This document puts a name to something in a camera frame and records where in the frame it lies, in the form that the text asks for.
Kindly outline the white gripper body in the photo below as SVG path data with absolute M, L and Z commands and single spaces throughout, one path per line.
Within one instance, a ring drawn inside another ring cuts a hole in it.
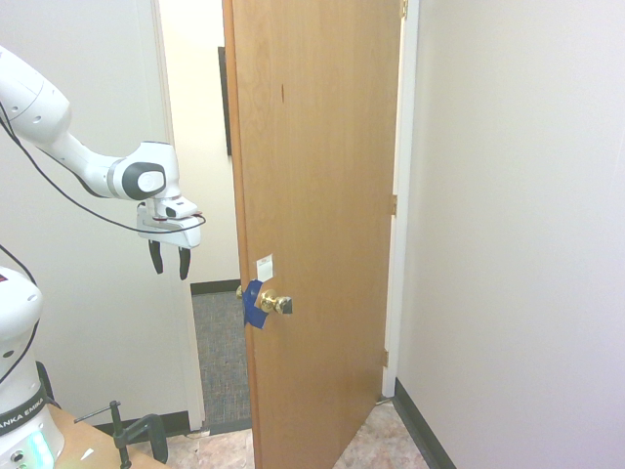
M 200 222 L 198 215 L 182 219 L 155 219 L 144 203 L 140 203 L 137 207 L 139 236 L 148 240 L 165 242 L 182 248 L 194 248 L 201 242 Z

